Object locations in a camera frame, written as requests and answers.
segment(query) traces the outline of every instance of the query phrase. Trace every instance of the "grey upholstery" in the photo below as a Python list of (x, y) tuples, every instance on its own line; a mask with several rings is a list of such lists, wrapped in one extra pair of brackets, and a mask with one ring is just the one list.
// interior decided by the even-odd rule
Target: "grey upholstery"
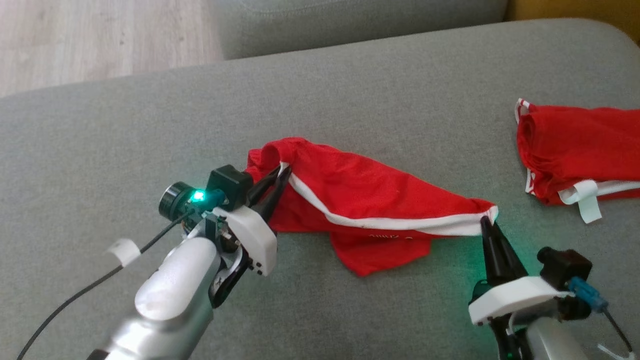
[[(13, 358), (58, 304), (117, 264), (116, 239), (146, 243), (167, 221), (168, 184), (205, 184), (249, 149), (304, 136), (370, 156), (500, 207), (500, 224), (535, 273), (544, 245), (575, 248), (592, 283), (640, 346), (640, 200), (576, 208), (524, 193), (513, 106), (640, 107), (640, 49), (588, 20), (512, 22), (388, 38), (0, 100), (0, 348)], [(174, 230), (72, 304), (29, 359), (84, 359), (132, 306), (180, 240)], [(268, 278), (246, 274), (193, 359), (494, 359), (467, 302), (483, 276), (479, 238), (434, 242), (432, 255), (357, 278), (325, 234), (281, 234)], [(622, 346), (601, 316), (569, 325), (594, 359)]]
[(500, 22), (506, 0), (210, 0), (225, 59)]

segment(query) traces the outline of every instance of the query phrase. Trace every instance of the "white tape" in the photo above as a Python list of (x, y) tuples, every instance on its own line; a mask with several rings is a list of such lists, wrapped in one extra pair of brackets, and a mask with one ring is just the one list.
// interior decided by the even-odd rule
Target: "white tape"
[(580, 216), (585, 223), (602, 218), (598, 207), (598, 185), (594, 180), (582, 180), (571, 188), (558, 192), (560, 200), (567, 205), (578, 203)]
[(120, 239), (114, 242), (107, 252), (114, 254), (122, 263), (122, 267), (131, 264), (140, 256), (140, 249), (131, 239)]

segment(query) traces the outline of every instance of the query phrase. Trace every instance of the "blue connector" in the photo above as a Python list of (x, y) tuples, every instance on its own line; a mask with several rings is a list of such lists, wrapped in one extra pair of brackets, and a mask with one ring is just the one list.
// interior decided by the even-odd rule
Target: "blue connector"
[(571, 278), (571, 281), (569, 282), (569, 291), (574, 292), (576, 297), (589, 304), (589, 306), (591, 306), (591, 310), (596, 313), (601, 313), (607, 308), (607, 306), (609, 306), (609, 303), (600, 296), (598, 290), (587, 284), (587, 282), (582, 280), (580, 277), (575, 276)]

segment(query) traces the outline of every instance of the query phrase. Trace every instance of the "white clip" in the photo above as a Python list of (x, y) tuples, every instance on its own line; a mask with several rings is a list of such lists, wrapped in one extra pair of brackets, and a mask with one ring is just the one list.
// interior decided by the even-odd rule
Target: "white clip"
[(131, 239), (120, 239), (107, 250), (120, 260), (122, 267), (131, 264), (140, 256), (140, 249)]

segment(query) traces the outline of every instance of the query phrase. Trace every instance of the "green led light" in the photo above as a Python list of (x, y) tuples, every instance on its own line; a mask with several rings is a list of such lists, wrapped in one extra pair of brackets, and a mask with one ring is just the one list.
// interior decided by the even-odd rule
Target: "green led light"
[(192, 202), (204, 201), (204, 192), (202, 190), (196, 190), (191, 196)]

